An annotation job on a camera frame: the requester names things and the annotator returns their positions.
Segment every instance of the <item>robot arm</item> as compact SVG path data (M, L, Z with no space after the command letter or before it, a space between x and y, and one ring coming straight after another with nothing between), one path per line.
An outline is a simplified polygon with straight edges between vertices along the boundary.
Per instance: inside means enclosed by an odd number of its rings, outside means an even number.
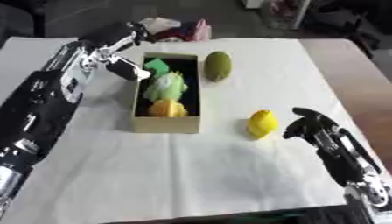
M302 117L287 127L284 138L301 137L314 145L336 183L351 193L365 195L371 206L385 207L390 203L380 167L348 130L307 108L294 108L293 112Z
M140 24L117 23L63 45L17 87L0 108L0 215L72 119L99 63L125 78L150 73L116 52L151 40Z

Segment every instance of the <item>white tablecloth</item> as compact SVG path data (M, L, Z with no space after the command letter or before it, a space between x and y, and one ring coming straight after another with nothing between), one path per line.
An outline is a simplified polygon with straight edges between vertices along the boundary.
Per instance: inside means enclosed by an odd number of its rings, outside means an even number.
M0 51L0 101L67 41L10 40ZM3 223L98 224L343 204L343 189L315 149L282 139L298 106L330 116L369 149L298 41L144 44L122 55L141 62L147 52L190 53L201 62L218 50L231 55L233 72L217 83L201 77L201 130L193 135L129 132L135 85L101 69ZM245 119L259 109L272 110L280 127L251 141Z

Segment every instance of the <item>yellow fruit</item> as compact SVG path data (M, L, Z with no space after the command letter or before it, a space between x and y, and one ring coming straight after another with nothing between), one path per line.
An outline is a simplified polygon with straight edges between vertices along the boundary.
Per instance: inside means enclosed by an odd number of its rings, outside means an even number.
M277 125L277 119L269 110L259 110L248 119L248 131L257 138L265 137Z
M150 116L180 117L188 115L184 105L171 99L156 101L148 112Z

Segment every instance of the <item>open box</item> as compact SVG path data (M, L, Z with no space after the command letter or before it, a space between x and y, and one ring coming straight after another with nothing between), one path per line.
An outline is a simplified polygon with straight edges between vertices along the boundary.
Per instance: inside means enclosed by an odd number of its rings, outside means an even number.
M161 59L171 71L180 71L188 89L183 93L180 103L188 110L184 117L153 117L147 110L152 105L143 98L143 93L151 80L142 80L136 87L135 102L131 111L131 124L137 133L199 133L200 130L200 80L198 57L188 54L149 52L144 55L143 64Z

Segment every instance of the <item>yellow lemon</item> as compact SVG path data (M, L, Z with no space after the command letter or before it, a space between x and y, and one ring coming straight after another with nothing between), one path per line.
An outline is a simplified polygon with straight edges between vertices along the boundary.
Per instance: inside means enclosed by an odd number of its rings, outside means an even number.
M277 119L269 110L259 110L248 119L248 131L257 138L265 137L277 125Z

